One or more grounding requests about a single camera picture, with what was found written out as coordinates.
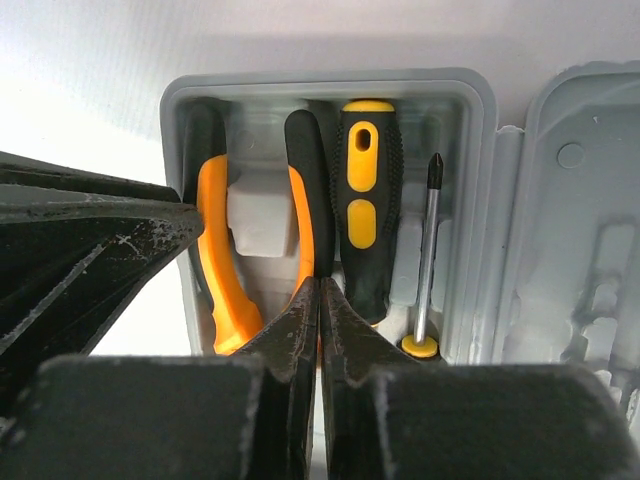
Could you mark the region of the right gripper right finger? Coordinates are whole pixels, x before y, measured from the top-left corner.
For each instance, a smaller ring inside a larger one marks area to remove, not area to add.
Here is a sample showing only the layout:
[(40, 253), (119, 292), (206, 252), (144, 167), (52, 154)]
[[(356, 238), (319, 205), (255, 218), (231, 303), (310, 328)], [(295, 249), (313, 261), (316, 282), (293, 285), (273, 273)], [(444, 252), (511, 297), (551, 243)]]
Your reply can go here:
[(639, 453), (601, 381), (574, 365), (414, 360), (320, 286), (333, 479), (635, 479)]

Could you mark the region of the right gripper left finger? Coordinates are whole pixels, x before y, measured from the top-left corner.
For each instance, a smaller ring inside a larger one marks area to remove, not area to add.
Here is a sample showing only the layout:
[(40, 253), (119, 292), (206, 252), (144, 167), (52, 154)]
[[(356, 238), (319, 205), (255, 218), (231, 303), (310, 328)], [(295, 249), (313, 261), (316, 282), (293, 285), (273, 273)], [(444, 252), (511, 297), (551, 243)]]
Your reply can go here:
[(305, 479), (319, 282), (229, 356), (60, 356), (1, 436), (5, 479)]

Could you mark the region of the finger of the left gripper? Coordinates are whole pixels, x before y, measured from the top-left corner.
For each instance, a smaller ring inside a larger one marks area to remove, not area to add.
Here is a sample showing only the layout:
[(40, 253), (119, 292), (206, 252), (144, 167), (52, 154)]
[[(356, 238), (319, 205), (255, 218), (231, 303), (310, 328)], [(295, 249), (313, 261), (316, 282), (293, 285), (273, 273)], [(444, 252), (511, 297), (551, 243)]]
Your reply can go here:
[(169, 187), (2, 153), (2, 414), (41, 363), (89, 353), (202, 231)]

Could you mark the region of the black yellow screwdriver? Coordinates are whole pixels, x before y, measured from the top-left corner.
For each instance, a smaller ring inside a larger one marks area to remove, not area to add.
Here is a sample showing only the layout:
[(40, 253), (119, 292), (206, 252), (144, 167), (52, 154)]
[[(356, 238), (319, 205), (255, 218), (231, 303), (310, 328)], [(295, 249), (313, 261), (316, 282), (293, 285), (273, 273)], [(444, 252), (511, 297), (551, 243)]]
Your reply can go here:
[(394, 106), (354, 100), (340, 111), (330, 166), (344, 295), (376, 325), (387, 315), (404, 175), (403, 141)]
[(436, 152), (428, 164), (426, 178), (426, 217), (421, 245), (420, 280), (417, 302), (417, 318), (413, 332), (400, 342), (401, 349), (418, 360), (426, 360), (438, 354), (438, 341), (427, 334), (431, 307), (431, 290), (438, 235), (439, 200), (444, 175), (444, 162)]

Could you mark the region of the orange handled pliers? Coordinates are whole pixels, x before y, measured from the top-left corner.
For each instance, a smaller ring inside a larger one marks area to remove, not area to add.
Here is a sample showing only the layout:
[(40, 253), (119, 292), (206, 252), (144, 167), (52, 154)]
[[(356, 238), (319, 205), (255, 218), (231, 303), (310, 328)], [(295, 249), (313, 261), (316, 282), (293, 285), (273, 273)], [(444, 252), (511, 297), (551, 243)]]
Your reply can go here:
[(186, 117), (182, 198), (197, 207), (204, 225), (189, 259), (209, 306), (218, 355), (236, 352), (265, 324), (246, 291), (237, 257), (282, 257), (295, 241), (295, 289), (308, 277), (328, 277), (333, 271), (327, 161), (313, 113), (290, 113), (284, 141), (286, 172), (243, 174), (231, 182), (223, 115), (210, 104), (196, 103)]

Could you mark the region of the grey plastic tool case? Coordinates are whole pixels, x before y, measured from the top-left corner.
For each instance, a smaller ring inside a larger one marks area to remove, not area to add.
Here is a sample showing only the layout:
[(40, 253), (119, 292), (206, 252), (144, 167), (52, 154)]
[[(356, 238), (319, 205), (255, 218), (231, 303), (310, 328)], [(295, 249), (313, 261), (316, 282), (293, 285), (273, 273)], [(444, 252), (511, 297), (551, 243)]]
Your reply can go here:
[[(311, 110), (327, 145), (342, 107), (380, 98), (404, 145), (390, 309), (401, 338), (417, 313), (426, 172), (443, 156), (431, 321), (450, 363), (577, 363), (630, 421), (639, 417), (639, 66), (593, 62), (533, 99), (523, 127), (501, 126), (486, 80), (462, 68), (324, 74), (192, 75), (160, 107), (166, 178), (182, 180), (184, 116), (197, 101), (225, 119), (229, 180), (286, 172), (283, 127)], [(295, 279), (297, 243), (278, 258), (237, 257), (265, 318)]]

